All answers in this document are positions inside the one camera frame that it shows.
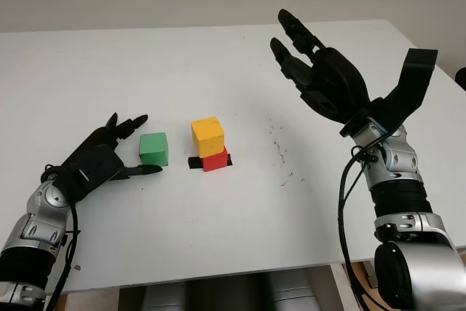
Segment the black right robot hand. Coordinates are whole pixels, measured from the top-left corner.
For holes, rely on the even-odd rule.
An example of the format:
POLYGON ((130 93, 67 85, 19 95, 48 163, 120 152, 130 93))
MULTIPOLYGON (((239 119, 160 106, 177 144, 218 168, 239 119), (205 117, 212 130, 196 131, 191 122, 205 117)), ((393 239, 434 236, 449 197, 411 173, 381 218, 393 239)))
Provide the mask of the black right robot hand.
POLYGON ((369 105, 366 83, 348 59, 335 48, 325 46, 288 10, 281 9, 278 20, 293 46, 311 64, 293 56, 276 38, 271 39, 270 48, 285 78, 293 81, 311 109, 344 125, 369 105))

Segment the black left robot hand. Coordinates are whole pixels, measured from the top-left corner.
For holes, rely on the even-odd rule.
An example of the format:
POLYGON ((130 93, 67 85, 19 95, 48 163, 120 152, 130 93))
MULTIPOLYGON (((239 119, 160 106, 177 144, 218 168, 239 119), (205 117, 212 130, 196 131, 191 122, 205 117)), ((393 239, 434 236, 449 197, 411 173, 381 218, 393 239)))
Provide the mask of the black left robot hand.
MULTIPOLYGON (((84 150, 87 150, 91 146, 103 144, 110 146, 114 151, 118 146, 119 139, 126 139, 131 136, 136 129, 148 120, 148 118, 148 114, 143 114, 135 119, 127 119, 118 124, 118 114, 116 112, 113 113, 107 123, 95 129, 62 163, 62 166, 70 165, 84 150)), ((126 180, 131 176, 144 176, 159 172, 162 172, 162 167, 159 165, 139 165, 138 167, 123 170, 121 173, 111 178, 111 181, 126 180)))

